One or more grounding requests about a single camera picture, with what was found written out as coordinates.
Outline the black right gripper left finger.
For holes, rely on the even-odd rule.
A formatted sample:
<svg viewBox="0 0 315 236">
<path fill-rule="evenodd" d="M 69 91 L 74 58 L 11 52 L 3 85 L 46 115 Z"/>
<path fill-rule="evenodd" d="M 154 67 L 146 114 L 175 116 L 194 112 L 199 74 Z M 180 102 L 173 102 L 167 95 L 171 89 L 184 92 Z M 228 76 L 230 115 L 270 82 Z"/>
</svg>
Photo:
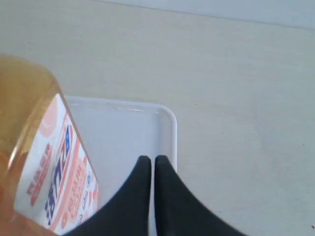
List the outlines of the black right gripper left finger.
<svg viewBox="0 0 315 236">
<path fill-rule="evenodd" d="M 67 236 L 147 236 L 151 194 L 151 160 L 140 156 L 116 194 Z"/>
</svg>

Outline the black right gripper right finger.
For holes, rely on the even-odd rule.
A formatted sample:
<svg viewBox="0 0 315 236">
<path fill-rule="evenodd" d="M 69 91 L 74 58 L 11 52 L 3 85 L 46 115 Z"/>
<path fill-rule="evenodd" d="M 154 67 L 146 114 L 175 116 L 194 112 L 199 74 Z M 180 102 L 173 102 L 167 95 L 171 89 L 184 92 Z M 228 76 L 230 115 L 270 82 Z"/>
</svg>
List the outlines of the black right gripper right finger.
<svg viewBox="0 0 315 236">
<path fill-rule="evenodd" d="M 155 221 L 158 236 L 243 236 L 208 210 L 186 187 L 165 155 L 155 159 Z"/>
</svg>

